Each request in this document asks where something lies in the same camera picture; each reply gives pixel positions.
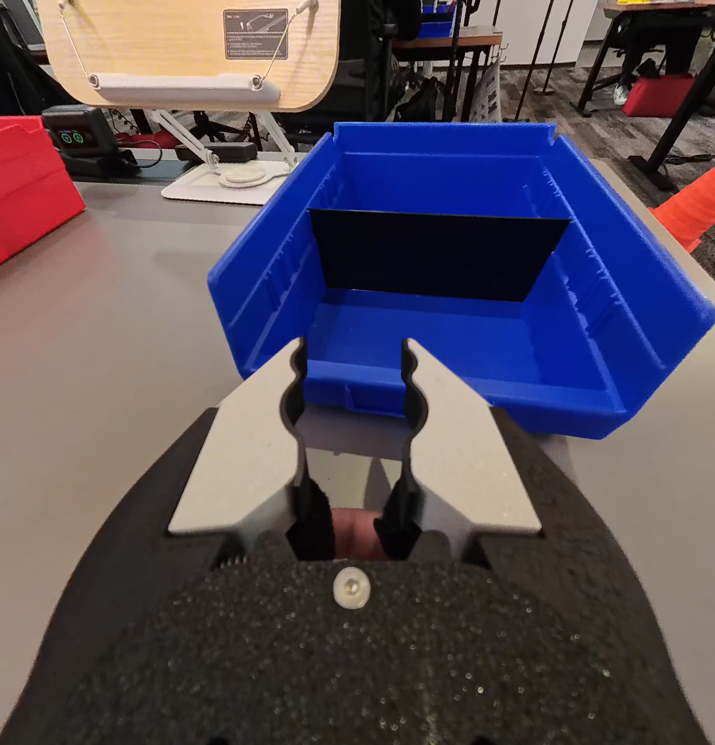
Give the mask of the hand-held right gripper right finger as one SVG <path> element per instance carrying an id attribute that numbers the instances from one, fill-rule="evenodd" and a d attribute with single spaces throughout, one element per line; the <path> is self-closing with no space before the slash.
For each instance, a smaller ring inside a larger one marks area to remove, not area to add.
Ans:
<path id="1" fill-rule="evenodd" d="M 417 340 L 401 342 L 401 470 L 375 532 L 386 556 L 406 560 L 438 532 L 462 558 L 481 534 L 538 536 L 542 525 L 487 402 Z"/>

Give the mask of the blue plastic bin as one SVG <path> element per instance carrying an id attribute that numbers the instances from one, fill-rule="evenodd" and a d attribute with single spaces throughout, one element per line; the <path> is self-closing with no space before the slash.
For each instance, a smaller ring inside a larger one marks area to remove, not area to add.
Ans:
<path id="1" fill-rule="evenodd" d="M 308 210 L 571 220 L 522 303 L 328 289 Z M 417 340 L 523 429 L 601 440 L 715 324 L 697 288 L 551 124 L 339 123 L 208 275 L 242 378 L 307 342 L 305 396 L 402 416 Z"/>

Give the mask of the red plastic bin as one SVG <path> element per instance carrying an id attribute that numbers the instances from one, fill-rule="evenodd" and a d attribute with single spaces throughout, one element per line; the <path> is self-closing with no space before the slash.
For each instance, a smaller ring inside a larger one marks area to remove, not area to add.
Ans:
<path id="1" fill-rule="evenodd" d="M 42 118 L 0 116 L 0 266 L 84 210 Z"/>

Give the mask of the grey desk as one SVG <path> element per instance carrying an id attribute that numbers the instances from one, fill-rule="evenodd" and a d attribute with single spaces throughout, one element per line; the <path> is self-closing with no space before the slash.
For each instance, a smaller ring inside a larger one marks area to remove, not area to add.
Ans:
<path id="1" fill-rule="evenodd" d="M 713 279 L 593 164 L 715 304 Z M 256 210 L 79 190 L 81 215 L 0 267 L 0 731 L 96 532 L 240 381 L 206 279 Z M 715 325 L 615 433 L 538 442 L 627 555 L 715 743 Z"/>

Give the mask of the person's right hand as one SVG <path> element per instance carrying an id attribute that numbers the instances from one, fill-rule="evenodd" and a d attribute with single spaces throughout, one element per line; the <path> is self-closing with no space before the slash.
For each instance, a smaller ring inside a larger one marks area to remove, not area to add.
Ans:
<path id="1" fill-rule="evenodd" d="M 333 508 L 331 510 L 336 560 L 387 560 L 374 522 L 381 513 L 368 509 Z"/>

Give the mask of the black bin divider panel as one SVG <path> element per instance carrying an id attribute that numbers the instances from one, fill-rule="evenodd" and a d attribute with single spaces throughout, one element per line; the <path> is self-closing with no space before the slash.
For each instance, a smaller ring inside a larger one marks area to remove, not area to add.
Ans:
<path id="1" fill-rule="evenodd" d="M 522 303 L 568 218 L 308 210 L 328 289 Z"/>

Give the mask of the orange traffic cone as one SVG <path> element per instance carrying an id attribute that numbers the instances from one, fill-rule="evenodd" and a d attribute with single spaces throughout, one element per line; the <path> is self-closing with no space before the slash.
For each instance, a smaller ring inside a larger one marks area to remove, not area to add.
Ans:
<path id="1" fill-rule="evenodd" d="M 687 253 L 693 253 L 715 225 L 715 166 L 651 212 Z"/>

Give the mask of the black backpack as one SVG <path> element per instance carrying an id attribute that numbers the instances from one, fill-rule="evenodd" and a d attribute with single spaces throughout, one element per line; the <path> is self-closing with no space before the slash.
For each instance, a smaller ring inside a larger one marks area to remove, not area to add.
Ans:
<path id="1" fill-rule="evenodd" d="M 422 78 L 416 86 L 405 84 L 404 93 L 392 110 L 394 123 L 440 123 L 443 120 L 443 82 Z"/>

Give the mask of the black device with green display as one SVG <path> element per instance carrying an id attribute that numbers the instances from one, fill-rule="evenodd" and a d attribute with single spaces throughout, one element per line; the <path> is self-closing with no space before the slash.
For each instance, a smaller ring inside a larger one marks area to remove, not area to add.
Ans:
<path id="1" fill-rule="evenodd" d="M 129 150 L 120 148 L 100 109 L 84 104 L 59 105 L 42 112 L 68 174 L 78 180 L 122 180 L 139 175 Z"/>

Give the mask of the white printed sheet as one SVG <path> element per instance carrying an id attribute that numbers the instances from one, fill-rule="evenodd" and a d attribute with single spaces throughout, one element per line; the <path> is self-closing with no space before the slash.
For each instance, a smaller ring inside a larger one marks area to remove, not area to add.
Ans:
<path id="1" fill-rule="evenodd" d="M 500 63 L 494 61 L 477 82 L 469 114 L 471 123 L 502 123 Z"/>

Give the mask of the black office chair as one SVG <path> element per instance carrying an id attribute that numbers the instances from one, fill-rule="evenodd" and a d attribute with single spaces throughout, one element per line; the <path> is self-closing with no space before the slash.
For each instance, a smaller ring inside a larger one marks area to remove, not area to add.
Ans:
<path id="1" fill-rule="evenodd" d="M 342 1 L 337 72 L 325 97 L 307 115 L 323 126 L 384 120 L 392 43 L 415 40 L 421 25 L 420 1 Z"/>

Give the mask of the red bag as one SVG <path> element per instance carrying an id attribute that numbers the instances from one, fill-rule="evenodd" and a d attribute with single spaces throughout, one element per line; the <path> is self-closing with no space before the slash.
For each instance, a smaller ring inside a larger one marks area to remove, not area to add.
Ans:
<path id="1" fill-rule="evenodd" d="M 689 73 L 639 77 L 622 107 L 627 117 L 672 118 L 693 87 Z"/>

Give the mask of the wooden book stand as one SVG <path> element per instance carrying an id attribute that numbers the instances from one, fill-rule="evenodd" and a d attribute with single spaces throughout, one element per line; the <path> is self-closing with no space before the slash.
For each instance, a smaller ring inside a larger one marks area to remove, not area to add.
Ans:
<path id="1" fill-rule="evenodd" d="M 79 102 L 139 108 L 201 160 L 167 200 L 263 206 L 298 156 L 274 118 L 313 108 L 340 47 L 339 1 L 40 1 L 47 56 Z M 171 111 L 253 114 L 279 153 L 221 163 Z"/>

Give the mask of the wooden table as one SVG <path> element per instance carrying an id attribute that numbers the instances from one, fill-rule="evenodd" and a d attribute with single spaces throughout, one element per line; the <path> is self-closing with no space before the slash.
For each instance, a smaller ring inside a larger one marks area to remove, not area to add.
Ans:
<path id="1" fill-rule="evenodd" d="M 489 67 L 491 52 L 502 43 L 503 33 L 492 26 L 461 26 L 457 38 L 421 38 L 413 41 L 395 41 L 392 52 L 400 62 L 448 62 L 443 120 L 456 116 L 459 100 L 463 61 L 467 54 L 472 59 L 468 68 L 463 103 L 458 121 L 467 122 L 472 112 L 474 89 L 480 76 Z"/>

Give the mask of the small blue bin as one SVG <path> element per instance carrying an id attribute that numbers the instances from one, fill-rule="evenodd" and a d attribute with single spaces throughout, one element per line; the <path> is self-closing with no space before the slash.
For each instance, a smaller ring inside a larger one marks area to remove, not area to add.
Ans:
<path id="1" fill-rule="evenodd" d="M 421 27 L 417 39 L 452 36 L 457 1 L 422 1 Z"/>

